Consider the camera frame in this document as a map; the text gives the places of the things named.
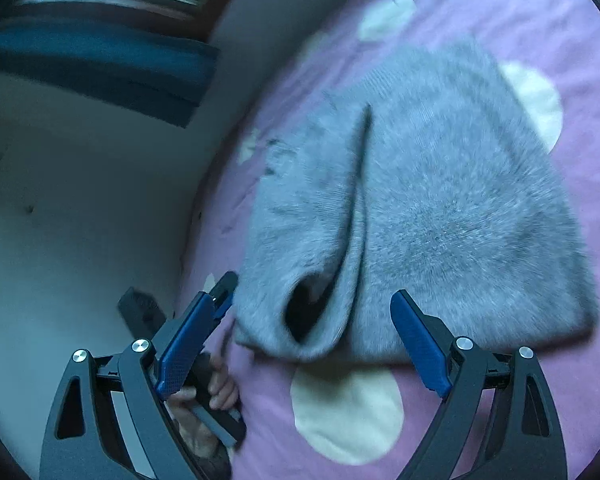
silver screw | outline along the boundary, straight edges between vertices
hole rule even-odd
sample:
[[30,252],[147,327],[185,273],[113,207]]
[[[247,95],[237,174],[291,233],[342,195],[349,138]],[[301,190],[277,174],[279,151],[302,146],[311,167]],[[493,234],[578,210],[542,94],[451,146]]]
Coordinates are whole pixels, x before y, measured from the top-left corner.
[[534,356],[534,351],[528,346],[521,346],[518,352],[525,359],[531,359]]
[[87,351],[86,350],[76,350],[74,352],[74,361],[77,363],[81,363],[82,361],[84,361],[87,358]]
[[131,348],[134,352],[144,352],[147,348],[149,348],[149,342],[146,339],[138,339],[134,341],[131,345]]
[[474,347],[474,342],[468,337],[459,337],[456,339],[456,345],[461,350],[471,350]]

black handle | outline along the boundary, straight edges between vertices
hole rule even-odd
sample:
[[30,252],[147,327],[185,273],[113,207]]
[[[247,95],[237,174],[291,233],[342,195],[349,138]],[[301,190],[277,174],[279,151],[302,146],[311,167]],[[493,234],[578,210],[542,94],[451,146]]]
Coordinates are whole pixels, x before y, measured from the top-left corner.
[[247,428],[237,408],[212,410],[209,407],[211,394],[208,386],[214,370],[210,363],[211,355],[202,352],[196,357],[185,380],[185,386],[193,386],[198,402],[192,408],[194,415],[217,436],[226,447],[233,447],[244,440]]

black device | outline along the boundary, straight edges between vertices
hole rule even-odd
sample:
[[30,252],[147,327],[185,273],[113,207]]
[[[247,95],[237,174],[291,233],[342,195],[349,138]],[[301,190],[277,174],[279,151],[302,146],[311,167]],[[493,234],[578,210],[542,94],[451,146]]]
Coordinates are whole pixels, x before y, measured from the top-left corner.
[[[229,272],[200,292],[185,314],[151,339],[121,354],[94,358],[76,351],[58,386],[42,448],[41,480],[131,480],[133,470],[110,393],[123,392],[138,437],[158,480],[213,480],[196,464],[175,431],[163,401],[184,384],[197,387],[195,413],[226,446],[246,432],[237,410],[212,410],[211,370],[203,343],[232,302],[237,276]],[[463,480],[566,480],[560,423],[541,367],[527,347],[512,355],[454,337],[400,290],[390,312],[425,386],[442,398],[426,435],[398,480],[448,480],[469,434],[480,395],[494,388],[493,407],[478,457]]]

purple bed sheet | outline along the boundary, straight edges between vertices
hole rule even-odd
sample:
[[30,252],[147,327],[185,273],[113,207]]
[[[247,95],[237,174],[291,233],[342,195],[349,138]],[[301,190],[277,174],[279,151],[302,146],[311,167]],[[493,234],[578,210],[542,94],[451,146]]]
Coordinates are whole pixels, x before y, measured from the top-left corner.
[[[591,0],[349,0],[303,45],[219,153],[194,205],[177,311],[225,271],[239,270],[267,139],[323,91],[350,82],[401,43],[437,46],[471,35],[499,62],[564,178],[600,295],[600,13]],[[228,316],[211,336],[216,348]],[[544,352],[570,478],[600,448],[600,328]],[[396,478],[438,398],[408,367],[295,366],[229,345],[248,436],[235,480]],[[489,411],[484,395],[456,473],[470,467]]]

dark hole in folded blanket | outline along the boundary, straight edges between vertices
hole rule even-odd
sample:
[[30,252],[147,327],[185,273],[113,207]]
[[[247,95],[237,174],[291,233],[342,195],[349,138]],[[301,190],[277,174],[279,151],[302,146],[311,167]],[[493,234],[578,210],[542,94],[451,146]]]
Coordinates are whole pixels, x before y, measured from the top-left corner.
[[324,312],[331,295],[333,282],[318,301],[310,300],[309,286],[305,282],[296,285],[286,304],[285,324],[298,343],[303,343]]

